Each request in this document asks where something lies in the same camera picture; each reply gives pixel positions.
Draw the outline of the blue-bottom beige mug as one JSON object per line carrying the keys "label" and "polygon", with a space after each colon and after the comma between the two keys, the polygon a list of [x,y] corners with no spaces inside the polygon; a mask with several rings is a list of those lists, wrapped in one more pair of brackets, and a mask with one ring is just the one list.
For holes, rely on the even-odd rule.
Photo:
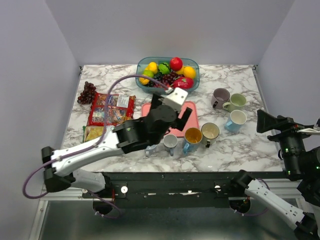
{"label": "blue-bottom beige mug", "polygon": [[202,139],[203,134],[200,129],[195,127],[188,128],[184,134],[182,152],[184,154],[195,152],[198,149]]}

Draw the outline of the small grey-purple mug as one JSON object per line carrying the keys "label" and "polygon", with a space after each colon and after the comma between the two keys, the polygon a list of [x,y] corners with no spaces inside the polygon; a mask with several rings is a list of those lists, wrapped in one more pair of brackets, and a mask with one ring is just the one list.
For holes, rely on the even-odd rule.
{"label": "small grey-purple mug", "polygon": [[178,144],[178,138],[173,134],[167,134],[163,138],[163,145],[165,150],[170,154],[170,156],[174,155],[174,150]]}

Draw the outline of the light blue faceted mug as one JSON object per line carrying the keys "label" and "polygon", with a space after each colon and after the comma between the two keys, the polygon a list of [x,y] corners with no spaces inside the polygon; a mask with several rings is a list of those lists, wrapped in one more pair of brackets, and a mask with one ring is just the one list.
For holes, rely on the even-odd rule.
{"label": "light blue faceted mug", "polygon": [[246,122],[247,115],[242,110],[236,109],[230,113],[224,128],[229,132],[237,133]]}

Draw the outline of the cream ceramic mug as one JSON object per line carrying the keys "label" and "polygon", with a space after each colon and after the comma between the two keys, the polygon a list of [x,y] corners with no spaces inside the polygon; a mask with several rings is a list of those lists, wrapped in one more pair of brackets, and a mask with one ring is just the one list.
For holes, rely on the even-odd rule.
{"label": "cream ceramic mug", "polygon": [[207,122],[201,127],[202,133],[202,140],[201,143],[206,147],[209,148],[218,138],[220,135],[219,127],[212,123]]}

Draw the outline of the green ceramic mug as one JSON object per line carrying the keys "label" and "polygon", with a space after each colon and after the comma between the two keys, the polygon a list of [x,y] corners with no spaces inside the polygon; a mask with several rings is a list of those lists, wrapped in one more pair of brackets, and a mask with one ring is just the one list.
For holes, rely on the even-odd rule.
{"label": "green ceramic mug", "polygon": [[234,110],[242,110],[247,103],[247,99],[243,94],[234,93],[231,95],[228,102],[222,105],[222,108],[229,113]]}

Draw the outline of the grey ceramic mug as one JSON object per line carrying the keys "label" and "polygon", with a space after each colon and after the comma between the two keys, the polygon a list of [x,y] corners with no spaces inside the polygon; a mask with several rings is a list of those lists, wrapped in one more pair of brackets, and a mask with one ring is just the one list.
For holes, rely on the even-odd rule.
{"label": "grey ceramic mug", "polygon": [[148,158],[150,157],[151,155],[155,154],[157,152],[157,144],[153,144],[153,145],[150,145],[150,146],[147,146],[146,149],[145,149],[145,156]]}

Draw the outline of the purple ceramic mug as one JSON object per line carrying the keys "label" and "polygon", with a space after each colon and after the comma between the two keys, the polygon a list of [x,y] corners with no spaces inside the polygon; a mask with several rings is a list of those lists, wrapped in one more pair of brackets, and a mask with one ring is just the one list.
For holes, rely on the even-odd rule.
{"label": "purple ceramic mug", "polygon": [[230,92],[225,88],[217,88],[213,91],[211,106],[213,109],[222,109],[223,104],[230,99]]}

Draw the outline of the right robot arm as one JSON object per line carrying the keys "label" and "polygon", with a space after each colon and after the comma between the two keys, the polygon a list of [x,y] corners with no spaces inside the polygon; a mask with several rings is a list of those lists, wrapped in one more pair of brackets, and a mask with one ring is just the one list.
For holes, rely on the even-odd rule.
{"label": "right robot arm", "polygon": [[306,151],[304,139],[319,135],[320,124],[303,125],[291,117],[274,117],[264,110],[257,110],[258,133],[277,130],[276,135],[269,135],[269,141],[280,146],[278,156],[283,160],[286,178],[299,181],[297,190],[310,204],[313,212],[306,212],[265,188],[245,170],[240,170],[231,180],[230,191],[249,197],[262,203],[281,218],[299,240],[318,240],[320,238],[320,149],[316,147]]}

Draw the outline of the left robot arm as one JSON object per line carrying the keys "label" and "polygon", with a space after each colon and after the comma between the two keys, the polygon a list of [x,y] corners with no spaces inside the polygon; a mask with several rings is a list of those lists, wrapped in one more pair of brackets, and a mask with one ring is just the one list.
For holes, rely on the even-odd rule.
{"label": "left robot arm", "polygon": [[188,93],[180,88],[165,97],[154,94],[146,116],[127,120],[117,126],[107,126],[100,138],[80,145],[55,150],[50,146],[41,150],[44,185],[47,192],[56,193],[70,187],[86,189],[104,198],[111,185],[101,172],[83,170],[96,161],[145,150],[157,145],[169,129],[183,130],[191,113],[189,107],[179,114]]}

